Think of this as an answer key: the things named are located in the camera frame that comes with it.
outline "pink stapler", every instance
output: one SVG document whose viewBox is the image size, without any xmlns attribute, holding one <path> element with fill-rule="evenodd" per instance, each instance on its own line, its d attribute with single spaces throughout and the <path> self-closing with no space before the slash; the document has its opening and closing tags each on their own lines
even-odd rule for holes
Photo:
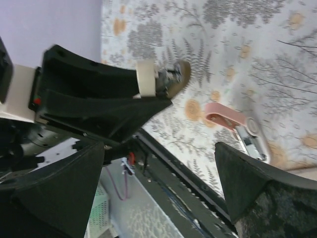
<svg viewBox="0 0 317 238">
<path fill-rule="evenodd" d="M 258 123 L 250 117 L 219 103 L 205 106 L 205 118 L 226 127 L 234 133 L 244 152 L 265 163 L 270 163 L 271 151 Z"/>
</svg>

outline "pink cable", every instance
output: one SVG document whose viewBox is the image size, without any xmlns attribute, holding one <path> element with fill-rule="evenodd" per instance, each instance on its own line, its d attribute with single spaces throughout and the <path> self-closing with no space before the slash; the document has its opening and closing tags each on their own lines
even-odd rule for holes
<svg viewBox="0 0 317 238">
<path fill-rule="evenodd" d="M 106 170 L 107 170 L 107 172 L 108 172 L 108 174 L 109 174 L 109 177 L 110 177 L 111 182 L 112 182 L 112 184 L 113 184 L 114 190 L 115 190 L 116 194 L 118 195 L 118 198 L 119 198 L 121 201 L 127 200 L 127 198 L 128 198 L 127 172 L 124 171 L 125 196 L 124 196 L 124 198 L 122 198 L 122 197 L 120 196 L 120 194 L 119 194 L 119 191 L 118 191 L 118 189 L 117 189 L 117 186 L 116 186 L 115 183 L 114 183 L 114 180 L 113 180 L 113 177 L 112 177 L 112 175 L 111 175 L 111 173 L 110 173 L 110 170 L 108 169 L 107 166 L 106 166 L 105 168 L 106 168 Z"/>
</svg>

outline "floral tablecloth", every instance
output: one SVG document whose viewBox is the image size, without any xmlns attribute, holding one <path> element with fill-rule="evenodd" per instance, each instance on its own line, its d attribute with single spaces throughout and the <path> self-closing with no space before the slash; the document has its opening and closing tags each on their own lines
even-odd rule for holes
<svg viewBox="0 0 317 238">
<path fill-rule="evenodd" d="M 240 145 L 203 119 L 208 102 L 256 118 L 274 166 L 317 164 L 317 1 L 104 0 L 102 11 L 103 63 L 191 63 L 189 87 L 144 128 L 220 195 L 214 144 Z"/>
</svg>

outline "red component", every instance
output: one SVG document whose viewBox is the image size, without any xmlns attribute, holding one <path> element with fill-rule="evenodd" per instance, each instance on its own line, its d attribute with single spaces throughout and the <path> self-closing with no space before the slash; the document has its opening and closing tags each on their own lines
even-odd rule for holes
<svg viewBox="0 0 317 238">
<path fill-rule="evenodd" d="M 34 99 L 33 103 L 36 104 L 36 105 L 40 105 L 41 104 L 41 99 L 40 98 L 36 98 L 36 99 Z"/>
<path fill-rule="evenodd" d="M 133 152 L 129 153 L 129 162 L 130 162 L 130 165 L 134 165 L 135 163 L 135 155 Z"/>
</svg>

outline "white perforated basket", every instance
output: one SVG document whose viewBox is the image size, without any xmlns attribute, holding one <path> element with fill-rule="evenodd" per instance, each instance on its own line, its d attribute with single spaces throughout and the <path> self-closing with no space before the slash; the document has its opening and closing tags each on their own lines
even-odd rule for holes
<svg viewBox="0 0 317 238">
<path fill-rule="evenodd" d="M 98 238 L 111 227 L 109 219 L 109 199 L 99 183 L 85 233 L 85 238 Z"/>
</svg>

